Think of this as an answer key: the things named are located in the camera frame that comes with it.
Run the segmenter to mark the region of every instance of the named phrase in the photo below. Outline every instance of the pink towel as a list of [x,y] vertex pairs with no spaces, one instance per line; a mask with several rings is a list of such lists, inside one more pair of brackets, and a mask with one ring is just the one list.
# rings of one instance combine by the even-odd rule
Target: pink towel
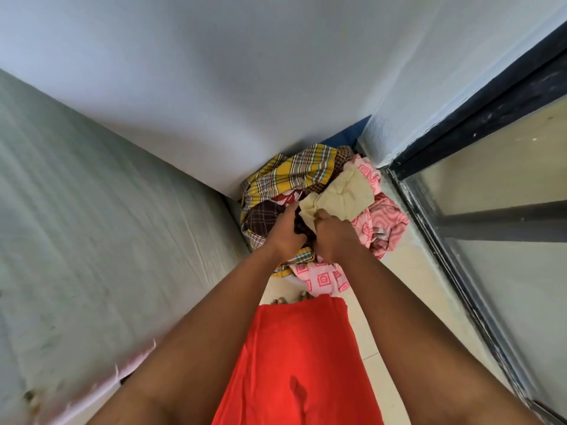
[[[374,203],[352,221],[360,243],[369,248],[372,254],[380,259],[387,251],[392,251],[400,242],[401,236],[408,226],[408,217],[390,200],[380,187],[380,172],[376,170],[368,158],[357,155],[353,161],[365,175],[374,192]],[[314,296],[323,293],[337,294],[350,287],[343,269],[338,264],[329,264],[316,256],[315,262],[309,264],[290,265],[294,274],[304,281],[307,290]]]

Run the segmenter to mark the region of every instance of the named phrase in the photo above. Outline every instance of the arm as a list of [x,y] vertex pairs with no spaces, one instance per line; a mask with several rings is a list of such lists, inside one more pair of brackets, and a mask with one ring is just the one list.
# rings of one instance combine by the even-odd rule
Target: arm
[[211,423],[270,275],[306,241],[293,232],[296,206],[181,319],[91,425]]
[[348,221],[316,215],[316,253],[344,270],[413,425],[540,424],[437,316],[360,244]]

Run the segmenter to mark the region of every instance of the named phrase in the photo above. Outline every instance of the forearm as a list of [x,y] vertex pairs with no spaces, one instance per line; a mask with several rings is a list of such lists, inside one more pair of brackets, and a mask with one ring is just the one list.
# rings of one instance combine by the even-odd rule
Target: forearm
[[[279,264],[265,247],[242,261],[181,319],[92,423],[113,423],[130,399],[152,405],[162,423],[210,423]],[[134,423],[128,419],[116,423]]]
[[371,252],[349,249],[339,264],[412,424],[538,423]]

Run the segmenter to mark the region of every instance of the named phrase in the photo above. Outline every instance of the yellow plaid cloth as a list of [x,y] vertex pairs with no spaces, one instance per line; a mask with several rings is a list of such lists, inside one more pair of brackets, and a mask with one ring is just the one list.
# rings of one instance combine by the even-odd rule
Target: yellow plaid cloth
[[[240,226],[253,249],[258,249],[266,239],[246,227],[246,216],[250,209],[282,192],[305,189],[315,184],[326,185],[335,168],[336,155],[336,149],[324,144],[313,144],[292,157],[280,153],[242,183]],[[315,253],[311,248],[303,248],[287,264],[304,264],[314,260]],[[273,276],[285,277],[290,274],[293,272],[289,266],[282,264]]]

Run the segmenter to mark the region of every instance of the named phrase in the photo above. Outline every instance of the tiled floor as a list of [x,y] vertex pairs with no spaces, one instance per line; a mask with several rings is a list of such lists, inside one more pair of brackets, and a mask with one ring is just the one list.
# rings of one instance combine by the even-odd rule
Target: tiled floor
[[[399,203],[399,198],[387,180],[383,180],[382,186],[384,192]],[[410,225],[396,250],[386,254],[382,261],[433,310],[481,363],[507,385],[504,374],[468,320],[463,307],[438,269],[429,250],[424,247],[423,240],[415,227]],[[291,278],[270,278],[261,304],[269,304],[273,299],[280,297],[285,297],[288,301],[296,300],[302,288],[291,283],[290,280]],[[384,423],[408,425],[410,422],[405,407],[380,357],[354,292],[349,289],[341,296],[348,306],[351,326],[382,411]],[[75,418],[71,424],[83,425],[104,401],[106,399],[100,400],[96,406],[89,408],[89,411],[84,412],[80,418]]]

